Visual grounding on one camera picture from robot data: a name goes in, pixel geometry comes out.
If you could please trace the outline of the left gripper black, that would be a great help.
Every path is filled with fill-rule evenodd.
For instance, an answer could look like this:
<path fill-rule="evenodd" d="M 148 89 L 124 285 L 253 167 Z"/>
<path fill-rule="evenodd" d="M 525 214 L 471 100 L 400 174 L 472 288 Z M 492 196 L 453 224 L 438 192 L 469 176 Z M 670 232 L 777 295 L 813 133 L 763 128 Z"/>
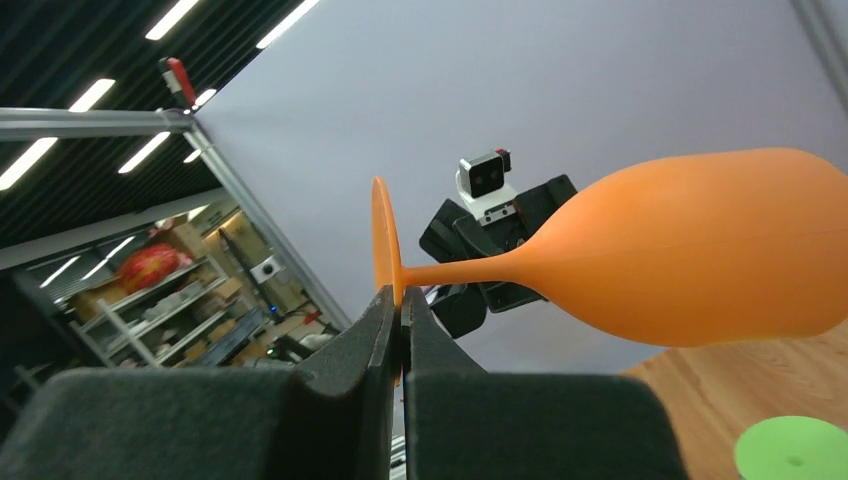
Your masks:
<path fill-rule="evenodd" d="M 446 199 L 421 234 L 418 244 L 438 263 L 488 258 L 516 249 L 530 239 L 565 202 L 578 193 L 567 175 L 519 193 L 516 213 L 481 226 L 464 207 Z M 503 313 L 546 298 L 520 284 L 505 281 L 474 283 L 492 313 Z"/>

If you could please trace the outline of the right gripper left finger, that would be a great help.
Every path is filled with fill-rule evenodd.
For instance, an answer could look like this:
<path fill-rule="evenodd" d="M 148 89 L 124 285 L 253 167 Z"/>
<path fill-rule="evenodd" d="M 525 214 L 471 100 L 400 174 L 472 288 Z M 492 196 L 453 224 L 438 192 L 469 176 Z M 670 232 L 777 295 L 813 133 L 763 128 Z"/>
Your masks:
<path fill-rule="evenodd" d="M 75 369 L 29 402 L 5 479 L 384 479 L 397 314 L 383 288 L 292 367 Z"/>

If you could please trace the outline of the orange wine glass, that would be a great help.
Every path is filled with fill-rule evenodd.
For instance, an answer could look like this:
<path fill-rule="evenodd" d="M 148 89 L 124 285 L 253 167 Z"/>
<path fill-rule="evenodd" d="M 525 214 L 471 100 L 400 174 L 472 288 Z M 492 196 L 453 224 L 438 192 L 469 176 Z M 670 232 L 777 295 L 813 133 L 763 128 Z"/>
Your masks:
<path fill-rule="evenodd" d="M 503 281 L 610 335 L 664 347 L 804 338 L 847 317 L 847 176 L 792 148 L 668 157 L 610 174 L 523 244 L 406 267 L 383 179 L 375 284 Z"/>

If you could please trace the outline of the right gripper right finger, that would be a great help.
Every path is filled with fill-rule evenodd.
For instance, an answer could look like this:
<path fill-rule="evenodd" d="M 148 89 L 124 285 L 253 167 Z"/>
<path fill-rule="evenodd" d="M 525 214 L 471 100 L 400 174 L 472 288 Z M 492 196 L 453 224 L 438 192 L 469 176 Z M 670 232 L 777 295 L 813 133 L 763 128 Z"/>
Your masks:
<path fill-rule="evenodd" d="M 490 373 L 406 290 L 410 479 L 684 479 L 662 402 L 618 375 Z"/>

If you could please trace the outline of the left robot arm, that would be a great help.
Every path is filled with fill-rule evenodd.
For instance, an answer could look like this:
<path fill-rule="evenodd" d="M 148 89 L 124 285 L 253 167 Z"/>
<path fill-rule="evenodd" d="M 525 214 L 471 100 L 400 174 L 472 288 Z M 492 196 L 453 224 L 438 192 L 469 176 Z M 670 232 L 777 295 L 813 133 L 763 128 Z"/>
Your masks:
<path fill-rule="evenodd" d="M 419 246 L 439 263 L 487 258 L 515 249 L 539 228 L 577 189 L 559 175 L 526 190 L 477 220 L 465 207 L 445 200 L 419 238 Z M 502 313 L 545 298 L 508 282 L 441 285 L 431 310 L 452 338 L 480 328 L 489 313 Z"/>

